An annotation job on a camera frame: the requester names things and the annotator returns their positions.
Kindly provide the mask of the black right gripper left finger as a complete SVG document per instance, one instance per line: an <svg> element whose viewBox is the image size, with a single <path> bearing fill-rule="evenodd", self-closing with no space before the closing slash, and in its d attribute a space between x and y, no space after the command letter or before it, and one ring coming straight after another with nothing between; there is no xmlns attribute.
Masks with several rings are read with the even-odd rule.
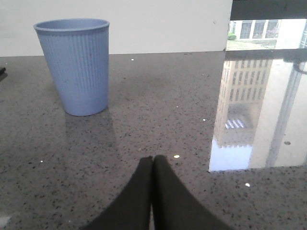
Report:
<svg viewBox="0 0 307 230"><path fill-rule="evenodd" d="M141 158L118 197L84 230L148 230L151 212L153 158Z"/></svg>

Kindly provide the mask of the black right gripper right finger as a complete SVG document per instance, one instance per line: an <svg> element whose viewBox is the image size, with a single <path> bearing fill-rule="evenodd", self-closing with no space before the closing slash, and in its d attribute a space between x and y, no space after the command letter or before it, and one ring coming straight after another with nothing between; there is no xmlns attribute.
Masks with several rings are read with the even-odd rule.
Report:
<svg viewBox="0 0 307 230"><path fill-rule="evenodd" d="M153 218L156 230L230 230L188 191L167 158L153 161Z"/></svg>

